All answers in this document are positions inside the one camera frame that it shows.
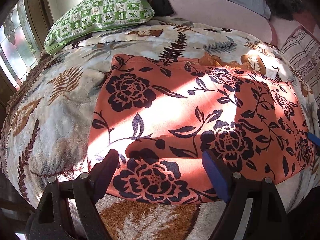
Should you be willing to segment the orange black floral garment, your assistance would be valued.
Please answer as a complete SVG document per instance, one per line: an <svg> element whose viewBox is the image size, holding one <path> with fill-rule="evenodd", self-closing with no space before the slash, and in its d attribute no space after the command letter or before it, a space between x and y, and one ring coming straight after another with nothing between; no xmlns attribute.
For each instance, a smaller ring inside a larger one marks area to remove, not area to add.
<svg viewBox="0 0 320 240"><path fill-rule="evenodd" d="M155 204L214 201L204 151L247 179L279 184L313 163L308 129L288 82L202 59L117 54L93 113L88 166L116 150L108 194Z"/></svg>

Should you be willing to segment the striped pink pillow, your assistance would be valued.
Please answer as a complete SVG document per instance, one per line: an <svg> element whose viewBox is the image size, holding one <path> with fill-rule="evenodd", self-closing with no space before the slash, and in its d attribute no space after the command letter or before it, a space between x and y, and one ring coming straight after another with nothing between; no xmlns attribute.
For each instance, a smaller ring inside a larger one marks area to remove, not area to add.
<svg viewBox="0 0 320 240"><path fill-rule="evenodd" d="M319 42L303 28L296 29L280 53L300 74L316 98L319 94Z"/></svg>

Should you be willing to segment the dark furry cushion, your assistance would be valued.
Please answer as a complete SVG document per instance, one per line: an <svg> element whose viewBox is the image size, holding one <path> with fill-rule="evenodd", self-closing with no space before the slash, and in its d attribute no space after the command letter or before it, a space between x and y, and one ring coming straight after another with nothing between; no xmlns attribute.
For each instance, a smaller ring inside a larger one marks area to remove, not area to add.
<svg viewBox="0 0 320 240"><path fill-rule="evenodd" d="M294 14L300 14L305 10L301 0L265 0L270 8L271 15L288 21L294 20Z"/></svg>

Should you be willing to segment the stained glass window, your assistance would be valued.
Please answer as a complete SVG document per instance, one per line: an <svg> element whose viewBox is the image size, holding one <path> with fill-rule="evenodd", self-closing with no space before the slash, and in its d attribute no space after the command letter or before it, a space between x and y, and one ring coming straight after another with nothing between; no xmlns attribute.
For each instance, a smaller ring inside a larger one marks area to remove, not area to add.
<svg viewBox="0 0 320 240"><path fill-rule="evenodd" d="M27 18L24 0L19 0L1 25L1 68L19 90L40 60L40 48Z"/></svg>

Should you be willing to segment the green white checkered pillow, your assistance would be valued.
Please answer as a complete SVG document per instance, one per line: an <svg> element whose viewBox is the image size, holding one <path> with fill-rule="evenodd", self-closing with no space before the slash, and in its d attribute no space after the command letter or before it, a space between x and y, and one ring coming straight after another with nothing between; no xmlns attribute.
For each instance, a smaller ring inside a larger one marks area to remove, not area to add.
<svg viewBox="0 0 320 240"><path fill-rule="evenodd" d="M44 41L44 49L53 55L89 33L139 25L154 15L147 0L83 0L55 21Z"/></svg>

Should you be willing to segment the pink bed headboard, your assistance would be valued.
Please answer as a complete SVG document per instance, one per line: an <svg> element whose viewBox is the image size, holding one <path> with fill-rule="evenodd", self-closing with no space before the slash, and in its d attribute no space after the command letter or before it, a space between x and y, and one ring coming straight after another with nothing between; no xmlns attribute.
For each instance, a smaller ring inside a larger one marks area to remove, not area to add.
<svg viewBox="0 0 320 240"><path fill-rule="evenodd" d="M273 25L259 14L227 0L169 0L175 16L213 27L251 34L263 42L278 45Z"/></svg>

